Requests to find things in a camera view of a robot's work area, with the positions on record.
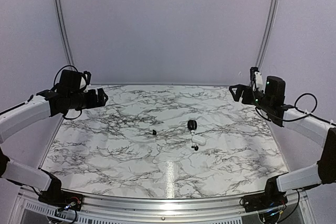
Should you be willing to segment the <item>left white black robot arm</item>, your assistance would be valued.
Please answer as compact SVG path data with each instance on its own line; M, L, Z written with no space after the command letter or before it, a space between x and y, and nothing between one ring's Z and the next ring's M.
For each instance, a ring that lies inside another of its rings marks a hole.
M90 81L89 71L80 72L72 65L62 67L51 89L31 95L27 101L1 112L1 142L41 120L56 115L66 120L70 110L82 112L105 106L108 95L102 88L90 89ZM60 179L43 169L15 161L4 153L1 153L1 178L41 190L40 197L56 206L66 202Z

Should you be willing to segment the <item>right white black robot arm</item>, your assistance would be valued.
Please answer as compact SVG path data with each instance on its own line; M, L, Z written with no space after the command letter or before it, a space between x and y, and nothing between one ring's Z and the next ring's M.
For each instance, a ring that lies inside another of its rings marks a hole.
M260 203L271 207L288 190L335 183L335 123L301 111L296 105L285 104L286 83L283 79L268 76L265 90L261 86L262 76L256 71L251 76L250 85L237 84L230 86L229 91L234 101L253 105L258 113L264 112L264 120L309 138L323 150L315 164L268 179Z

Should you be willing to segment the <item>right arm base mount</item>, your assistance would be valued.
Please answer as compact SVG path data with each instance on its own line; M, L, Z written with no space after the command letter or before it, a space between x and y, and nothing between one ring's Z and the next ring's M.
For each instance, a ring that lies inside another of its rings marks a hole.
M243 196L239 204L244 207L246 212L253 212L283 206L287 202L287 197L282 194L267 196L265 193L257 193Z

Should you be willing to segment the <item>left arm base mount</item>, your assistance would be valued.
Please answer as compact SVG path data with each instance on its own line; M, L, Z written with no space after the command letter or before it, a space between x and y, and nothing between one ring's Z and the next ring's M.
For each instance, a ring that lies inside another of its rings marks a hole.
M60 195L51 196L42 191L39 193L38 200L61 209L80 211L83 202L83 195L62 190Z

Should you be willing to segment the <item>black earbud charging case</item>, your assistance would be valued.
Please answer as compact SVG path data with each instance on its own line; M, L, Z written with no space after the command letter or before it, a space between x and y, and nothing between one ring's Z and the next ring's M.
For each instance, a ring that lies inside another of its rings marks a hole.
M187 128L191 130L196 130L197 129L197 122L195 120L188 120L187 122Z

